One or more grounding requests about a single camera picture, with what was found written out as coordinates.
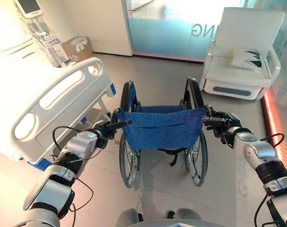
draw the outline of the red led light strip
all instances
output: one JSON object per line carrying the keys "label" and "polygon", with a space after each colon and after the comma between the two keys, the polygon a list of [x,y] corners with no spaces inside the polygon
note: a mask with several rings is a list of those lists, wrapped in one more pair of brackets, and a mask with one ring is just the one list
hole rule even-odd
{"label": "red led light strip", "polygon": [[[267,115],[270,122],[270,130],[272,134],[276,134],[282,131],[282,124],[280,121],[279,113],[277,111],[275,102],[273,101],[272,93],[268,90],[264,95],[265,106],[267,110]],[[275,136],[272,138],[273,143],[276,144],[280,141],[280,136]],[[282,142],[280,145],[275,147],[276,154],[278,158],[283,162],[285,168],[287,169],[287,145]]]}

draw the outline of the white wall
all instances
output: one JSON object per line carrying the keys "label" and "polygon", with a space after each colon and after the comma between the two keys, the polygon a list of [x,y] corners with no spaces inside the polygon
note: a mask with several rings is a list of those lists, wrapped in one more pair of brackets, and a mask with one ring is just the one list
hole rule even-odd
{"label": "white wall", "polygon": [[60,35],[63,42],[75,36],[70,17],[61,0],[39,0],[39,4],[44,11],[41,18],[51,32]]}
{"label": "white wall", "polygon": [[73,29],[88,36],[94,52],[132,55],[126,7],[121,0],[62,0]]}

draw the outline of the floor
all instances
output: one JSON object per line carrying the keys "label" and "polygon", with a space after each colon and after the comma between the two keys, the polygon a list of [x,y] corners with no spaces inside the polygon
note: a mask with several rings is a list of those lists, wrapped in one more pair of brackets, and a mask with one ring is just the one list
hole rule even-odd
{"label": "floor", "polygon": [[[201,77],[203,66],[192,63],[118,57],[96,54],[110,74],[117,94],[104,99],[109,111],[118,107],[124,82],[133,80],[138,99],[143,105],[175,105],[183,95],[188,77]],[[264,125],[259,101],[246,101],[202,93],[204,103],[215,110],[233,112],[242,125],[259,138],[264,137]],[[173,160],[160,151],[142,153],[138,181],[127,189],[119,171],[119,140],[108,143],[106,149],[88,162],[80,179],[94,190],[93,200],[77,212],[75,227],[122,227],[121,216],[136,209],[145,220],[160,219],[169,210],[191,209],[203,220],[227,227],[253,226],[253,216],[265,192],[256,173],[242,154],[222,145],[211,131],[204,130],[209,153],[209,167],[204,184],[195,187],[185,169],[183,158]],[[13,163],[0,154],[0,226],[9,226],[22,212],[23,199],[41,172],[26,162]],[[82,205],[90,192],[80,182],[73,185],[76,207]],[[69,227],[73,214],[61,220]],[[258,223],[271,221],[264,206]]]}

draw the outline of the white cushion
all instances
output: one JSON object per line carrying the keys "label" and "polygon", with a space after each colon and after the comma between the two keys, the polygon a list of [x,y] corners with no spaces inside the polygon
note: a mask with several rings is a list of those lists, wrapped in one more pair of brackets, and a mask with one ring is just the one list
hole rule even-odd
{"label": "white cushion", "polygon": [[264,60],[284,17],[283,11],[224,8],[215,37],[215,55],[232,57],[232,50],[258,50]]}
{"label": "white cushion", "polygon": [[206,79],[247,86],[270,86],[265,62],[262,62],[262,68],[249,70],[234,67],[230,64],[231,61],[231,58],[213,56]]}

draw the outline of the white bed rail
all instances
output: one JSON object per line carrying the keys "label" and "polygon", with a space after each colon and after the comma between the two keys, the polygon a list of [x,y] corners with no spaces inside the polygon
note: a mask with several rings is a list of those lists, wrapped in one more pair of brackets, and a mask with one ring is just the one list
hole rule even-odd
{"label": "white bed rail", "polygon": [[[55,127],[74,127],[97,103],[102,112],[107,113],[101,99],[105,94],[112,97],[115,90],[99,59],[90,58],[65,68],[12,125],[11,143],[23,157],[36,164],[53,149],[52,131]],[[27,133],[18,135],[23,129]],[[67,133],[68,130],[58,130],[57,140]]]}

